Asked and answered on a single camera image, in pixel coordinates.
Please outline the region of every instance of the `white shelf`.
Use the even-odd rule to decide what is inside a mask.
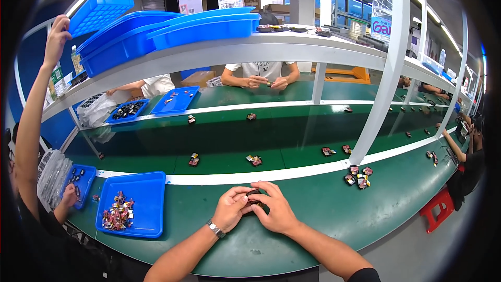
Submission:
[[[256,61],[304,61],[360,66],[383,71],[386,53],[339,37],[308,33],[255,33],[246,38],[210,40],[149,53],[72,87],[43,112],[42,122],[93,95],[156,75],[204,66]],[[402,75],[451,91],[445,78],[406,57]]]

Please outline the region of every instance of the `label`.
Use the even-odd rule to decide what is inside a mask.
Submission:
[[[391,21],[382,17],[373,16],[372,21],[372,33],[377,33],[380,35],[390,36],[391,34]]]

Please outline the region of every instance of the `worker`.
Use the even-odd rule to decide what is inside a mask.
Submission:
[[[373,266],[356,251],[345,243],[298,221],[277,185],[263,181],[250,185],[253,188],[235,186],[224,193],[217,203],[214,216],[207,224],[160,256],[149,269],[144,281],[180,281],[195,268],[204,254],[220,239],[219,231],[227,234],[244,214],[251,211],[254,211],[266,229],[296,241],[327,270],[340,276],[344,281],[380,281]],[[262,189],[268,195],[252,194],[247,197],[247,192],[253,189]],[[256,204],[247,205],[250,200],[258,200],[265,204],[270,209],[270,213],[266,214]]]
[[[448,191],[456,211],[461,208],[464,197],[474,190],[485,169],[481,129],[481,117],[475,119],[473,124],[468,126],[469,145],[466,154],[461,151],[461,148],[459,148],[447,130],[444,129],[442,132],[452,152],[460,161],[458,170],[447,181]]]
[[[172,89],[174,89],[174,84],[170,79],[170,74],[164,74],[122,85],[120,87],[107,91],[106,94],[108,96],[111,96],[116,91],[130,91],[132,93],[139,91],[140,96],[154,97],[157,95],[165,94]]]
[[[286,77],[282,76],[281,61],[262,61],[249,63],[227,64],[221,75],[221,83],[230,86],[248,87],[257,89],[260,84],[272,83],[272,88],[283,91],[287,85],[294,83],[299,78],[299,69],[294,61],[285,62],[291,73]],[[233,73],[239,67],[242,68],[243,77],[236,78]]]
[[[86,248],[62,227],[76,201],[74,187],[66,186],[63,198],[53,212],[47,212],[37,197],[42,109],[52,69],[61,58],[66,40],[72,39],[69,27],[70,19],[59,15],[47,36],[44,62],[29,91],[17,129],[11,181],[14,196],[18,198],[19,222],[29,246],[29,256],[37,262],[40,270],[37,274],[41,280],[62,281],[71,277],[71,280],[79,281],[108,281],[121,276],[120,268],[112,269],[109,257],[107,260],[102,258],[106,256],[102,250]]]

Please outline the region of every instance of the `metal watch band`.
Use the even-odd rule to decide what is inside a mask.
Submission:
[[[205,224],[207,224],[209,226],[209,229],[211,229],[215,235],[217,235],[217,237],[219,238],[223,238],[226,233],[224,233],[223,231],[221,231],[220,228],[218,228],[213,222],[212,222],[212,218],[209,219],[209,221],[207,221]]]

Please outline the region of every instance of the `red plastic stool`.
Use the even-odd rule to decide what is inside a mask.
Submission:
[[[435,206],[440,207],[440,213],[435,220],[434,216],[431,214],[431,210],[435,208]],[[449,195],[449,190],[444,188],[440,191],[434,198],[432,198],[429,203],[427,203],[421,210],[419,210],[419,215],[426,215],[428,218],[428,222],[430,224],[429,228],[426,230],[426,233],[430,234],[435,231],[436,228],[440,226],[440,224],[447,219],[450,214],[454,211],[454,203],[452,202],[452,198]]]

